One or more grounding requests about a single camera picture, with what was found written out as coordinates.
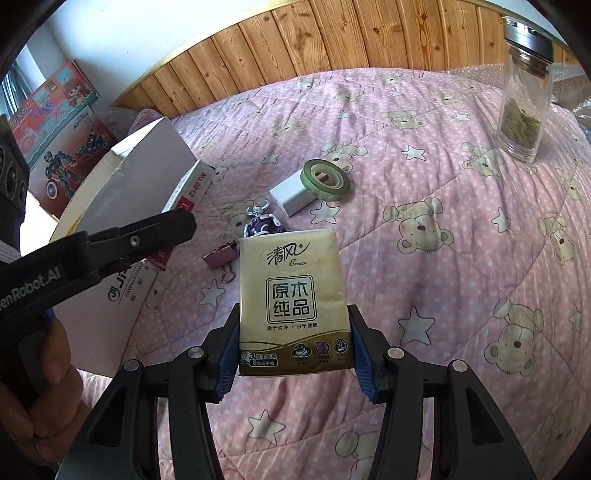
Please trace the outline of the person left hand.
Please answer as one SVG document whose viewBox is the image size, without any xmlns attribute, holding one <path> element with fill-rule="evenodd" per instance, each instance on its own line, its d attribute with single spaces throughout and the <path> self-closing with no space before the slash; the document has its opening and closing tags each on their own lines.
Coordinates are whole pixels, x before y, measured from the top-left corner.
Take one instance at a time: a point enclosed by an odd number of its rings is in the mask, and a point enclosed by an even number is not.
<svg viewBox="0 0 591 480">
<path fill-rule="evenodd" d="M 1 425 L 28 459 L 49 465 L 63 461 L 91 411 L 82 399 L 82 378 L 71 363 L 67 333 L 58 319 L 44 339 L 41 367 L 47 385 L 30 408 L 1 388 Z"/>
</svg>

